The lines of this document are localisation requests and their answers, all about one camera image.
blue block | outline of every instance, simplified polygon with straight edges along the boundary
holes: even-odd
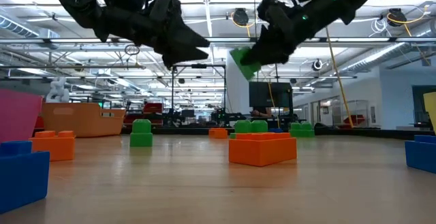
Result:
[[[269,132],[273,132],[273,133],[283,133],[283,130],[280,128],[275,128],[275,129],[269,129]]]
[[[0,143],[0,214],[47,196],[50,153],[32,142]]]
[[[407,166],[436,173],[436,144],[405,142]]]
[[[436,136],[431,136],[431,135],[415,135],[415,142],[436,143]]]

computer monitor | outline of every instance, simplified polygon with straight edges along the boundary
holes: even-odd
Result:
[[[251,107],[271,108],[292,108],[292,87],[290,83],[268,83],[250,82],[249,83],[249,103]]]
[[[182,110],[182,116],[185,118],[193,118],[196,115],[194,110]]]

person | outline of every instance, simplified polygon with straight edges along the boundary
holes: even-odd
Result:
[[[271,108],[267,107],[253,107],[253,111],[251,111],[252,116],[260,116],[264,118],[270,118],[273,115],[271,114]]]

pink block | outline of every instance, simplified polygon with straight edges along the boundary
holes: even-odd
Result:
[[[0,143],[31,138],[41,106],[39,95],[0,89]]]

yellow block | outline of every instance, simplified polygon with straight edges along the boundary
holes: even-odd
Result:
[[[429,113],[431,122],[436,124],[436,92],[424,94],[425,110]]]

